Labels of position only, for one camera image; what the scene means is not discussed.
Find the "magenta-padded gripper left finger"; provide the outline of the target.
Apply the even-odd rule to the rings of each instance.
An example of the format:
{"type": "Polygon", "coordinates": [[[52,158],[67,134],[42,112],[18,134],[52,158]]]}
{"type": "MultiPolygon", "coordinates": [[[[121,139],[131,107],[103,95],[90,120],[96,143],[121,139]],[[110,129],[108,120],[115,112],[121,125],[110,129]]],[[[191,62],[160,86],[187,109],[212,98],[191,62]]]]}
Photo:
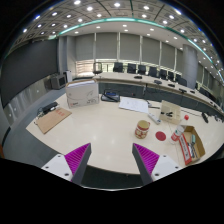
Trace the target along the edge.
{"type": "Polygon", "coordinates": [[[42,169],[65,180],[80,185],[91,155],[91,144],[87,143],[66,155],[57,154],[42,169]]]}

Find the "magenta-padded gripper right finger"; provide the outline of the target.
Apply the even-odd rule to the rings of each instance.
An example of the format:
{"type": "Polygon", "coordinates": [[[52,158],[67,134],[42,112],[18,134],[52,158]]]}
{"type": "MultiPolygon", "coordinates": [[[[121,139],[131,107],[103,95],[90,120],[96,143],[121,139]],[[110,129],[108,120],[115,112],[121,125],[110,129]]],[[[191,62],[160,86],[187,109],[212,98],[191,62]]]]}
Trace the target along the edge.
{"type": "Polygon", "coordinates": [[[143,185],[152,183],[182,169],[168,155],[158,155],[137,143],[134,143],[132,146],[132,154],[138,166],[143,185]]]}

